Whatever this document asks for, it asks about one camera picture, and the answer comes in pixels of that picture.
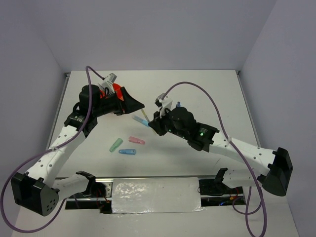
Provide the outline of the yellow thin highlighter pen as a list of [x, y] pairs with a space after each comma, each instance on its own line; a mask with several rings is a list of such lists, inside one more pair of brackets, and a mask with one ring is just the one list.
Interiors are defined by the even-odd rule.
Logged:
[[141, 109], [141, 112], [142, 112], [144, 118], [146, 119], [146, 121], [147, 121], [147, 122], [150, 122], [150, 120], [149, 120], [147, 114], [145, 113], [145, 110], [144, 110], [144, 109]]

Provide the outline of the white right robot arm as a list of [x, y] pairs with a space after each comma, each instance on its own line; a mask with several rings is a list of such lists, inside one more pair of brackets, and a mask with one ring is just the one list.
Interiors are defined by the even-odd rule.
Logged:
[[184, 107], [172, 108], [172, 100], [163, 93], [155, 100], [158, 111], [149, 122], [159, 136], [173, 134], [187, 141], [188, 145], [207, 153], [220, 154], [244, 163], [254, 179], [254, 186], [261, 186], [268, 193], [283, 197], [287, 193], [293, 164], [288, 150], [265, 149], [230, 137], [224, 128], [197, 122]]

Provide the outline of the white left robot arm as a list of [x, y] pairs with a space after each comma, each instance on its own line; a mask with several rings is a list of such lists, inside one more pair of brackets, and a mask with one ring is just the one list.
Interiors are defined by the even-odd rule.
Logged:
[[124, 87], [106, 95], [96, 85], [86, 85], [79, 94], [72, 112], [64, 122], [60, 134], [37, 162], [25, 173], [15, 172], [10, 179], [14, 201], [17, 205], [41, 216], [49, 215], [61, 200], [81, 193], [85, 197], [106, 197], [109, 187], [96, 181], [85, 171], [58, 180], [56, 177], [71, 154], [89, 136], [100, 116], [113, 113], [117, 116], [138, 110], [128, 108], [131, 101]]

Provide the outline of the blue highlighter marker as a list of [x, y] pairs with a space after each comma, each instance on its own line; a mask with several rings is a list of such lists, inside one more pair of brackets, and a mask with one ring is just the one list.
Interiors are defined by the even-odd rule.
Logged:
[[144, 126], [146, 126], [146, 127], [149, 127], [147, 120], [142, 119], [141, 117], [138, 117], [138, 116], [133, 116], [132, 118], [133, 118], [135, 121], [137, 121], [138, 123], [141, 123], [142, 125], [144, 125]]

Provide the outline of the blue transparent cap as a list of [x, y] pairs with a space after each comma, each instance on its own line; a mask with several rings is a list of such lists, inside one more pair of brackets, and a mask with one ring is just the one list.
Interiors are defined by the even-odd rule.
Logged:
[[135, 155], [136, 154], [135, 149], [120, 149], [118, 152], [120, 154], [123, 154], [123, 155]]

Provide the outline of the pink transparent cap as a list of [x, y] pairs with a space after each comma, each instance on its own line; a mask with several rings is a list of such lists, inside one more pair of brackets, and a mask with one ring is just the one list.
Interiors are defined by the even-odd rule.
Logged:
[[135, 144], [141, 144], [141, 145], [144, 145], [145, 144], [145, 141], [142, 140], [142, 139], [139, 139], [139, 138], [136, 138], [136, 137], [132, 137], [130, 136], [128, 138], [128, 141], [131, 142], [131, 143], [135, 143]]

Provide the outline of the green transparent cap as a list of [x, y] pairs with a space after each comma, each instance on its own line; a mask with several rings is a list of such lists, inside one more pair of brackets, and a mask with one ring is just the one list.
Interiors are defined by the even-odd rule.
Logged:
[[118, 138], [109, 148], [109, 151], [113, 153], [121, 144], [123, 143], [123, 140], [121, 138]]

